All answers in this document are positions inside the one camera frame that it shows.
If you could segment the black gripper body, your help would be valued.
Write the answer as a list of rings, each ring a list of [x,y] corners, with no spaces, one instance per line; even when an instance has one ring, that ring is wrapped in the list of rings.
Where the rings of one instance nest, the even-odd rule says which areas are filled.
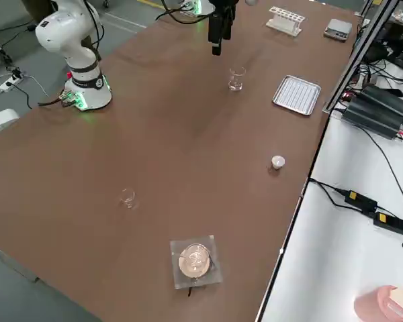
[[[213,14],[236,13],[237,0],[210,0],[210,3],[214,6]]]

